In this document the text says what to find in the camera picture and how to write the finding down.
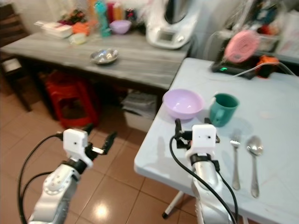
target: purple bowl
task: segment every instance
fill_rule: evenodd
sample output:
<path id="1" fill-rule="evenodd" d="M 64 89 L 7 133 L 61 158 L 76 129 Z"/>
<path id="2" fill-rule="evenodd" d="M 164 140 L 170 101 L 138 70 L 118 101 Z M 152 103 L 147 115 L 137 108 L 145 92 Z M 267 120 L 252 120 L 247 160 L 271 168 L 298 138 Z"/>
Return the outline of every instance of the purple bowl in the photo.
<path id="1" fill-rule="evenodd" d="M 109 26 L 111 30 L 116 34 L 125 34 L 129 31 L 132 23 L 128 20 L 116 20 L 113 21 Z"/>
<path id="2" fill-rule="evenodd" d="M 183 89 L 170 90 L 163 96 L 167 112 L 174 118 L 192 119 L 204 108 L 204 99 L 195 92 Z"/>

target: white table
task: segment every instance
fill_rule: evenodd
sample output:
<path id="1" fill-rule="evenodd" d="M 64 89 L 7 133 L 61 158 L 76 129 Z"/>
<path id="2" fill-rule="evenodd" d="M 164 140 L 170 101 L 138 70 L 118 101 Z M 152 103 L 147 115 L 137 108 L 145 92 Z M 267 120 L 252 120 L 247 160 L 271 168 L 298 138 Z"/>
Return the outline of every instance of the white table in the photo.
<path id="1" fill-rule="evenodd" d="M 209 61 L 185 59 L 171 86 L 171 89 L 185 88 L 197 92 L 206 101 L 206 109 L 196 118 L 182 122 L 183 130 L 191 130 L 192 125 L 203 123 L 216 92 L 236 96 L 240 106 L 226 126 L 217 128 L 221 142 L 216 144 L 215 153 L 221 173 L 231 183 L 233 149 L 229 136 L 235 128 L 242 130 L 238 154 L 241 189 L 235 191 L 240 215 L 261 224 L 298 224 L 299 166 L 296 163 L 299 149 L 296 142 L 299 140 L 299 79 L 279 73 L 272 74 L 270 79 L 230 78 L 229 75 L 211 73 L 211 64 Z M 174 128 L 174 119 L 162 105 L 135 158 L 135 171 L 192 195 L 191 177 L 175 163 L 169 151 Z M 264 154 L 257 159 L 260 183 L 260 197 L 257 199 L 250 194 L 252 159 L 245 149 L 252 135 L 258 135 L 264 145 Z M 175 148 L 174 152 L 191 167 L 185 158 L 185 150 Z M 226 189 L 223 198 L 232 209 L 232 197 Z"/>

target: fork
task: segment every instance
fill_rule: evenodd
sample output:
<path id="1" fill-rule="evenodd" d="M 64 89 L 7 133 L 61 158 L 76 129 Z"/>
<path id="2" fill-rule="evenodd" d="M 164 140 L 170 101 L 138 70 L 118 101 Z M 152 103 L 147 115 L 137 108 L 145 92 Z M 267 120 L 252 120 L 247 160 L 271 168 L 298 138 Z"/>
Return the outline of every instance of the fork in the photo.
<path id="1" fill-rule="evenodd" d="M 234 148 L 234 155 L 235 155 L 234 176 L 233 176 L 233 188 L 235 190 L 240 189 L 240 179 L 239 179 L 239 172 L 238 172 L 238 152 L 237 152 L 237 149 L 240 146 L 240 140 L 241 140 L 241 131 L 239 129 L 235 129 L 230 139 L 230 144 Z"/>

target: green light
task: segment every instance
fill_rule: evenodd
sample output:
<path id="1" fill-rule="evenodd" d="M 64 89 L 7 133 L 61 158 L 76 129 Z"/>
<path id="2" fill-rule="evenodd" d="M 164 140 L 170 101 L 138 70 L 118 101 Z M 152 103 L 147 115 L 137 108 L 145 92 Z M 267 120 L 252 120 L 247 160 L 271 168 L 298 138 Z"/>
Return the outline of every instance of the green light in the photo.
<path id="1" fill-rule="evenodd" d="M 220 69 L 220 71 L 225 71 L 225 70 L 227 70 L 227 67 L 222 67 L 222 68 Z"/>

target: red stool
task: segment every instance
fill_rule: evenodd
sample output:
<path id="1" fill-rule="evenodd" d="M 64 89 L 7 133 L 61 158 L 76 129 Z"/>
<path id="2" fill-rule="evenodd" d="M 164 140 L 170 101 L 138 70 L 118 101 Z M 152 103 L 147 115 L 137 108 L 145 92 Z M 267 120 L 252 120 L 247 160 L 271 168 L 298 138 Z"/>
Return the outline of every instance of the red stool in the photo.
<path id="1" fill-rule="evenodd" d="M 52 73 L 46 81 L 46 88 L 61 125 L 65 128 L 85 126 L 99 122 L 100 106 L 93 91 L 93 87 L 79 77 L 64 74 L 60 71 Z M 80 118 L 65 117 L 64 108 L 74 109 L 75 104 L 80 104 L 85 114 Z"/>

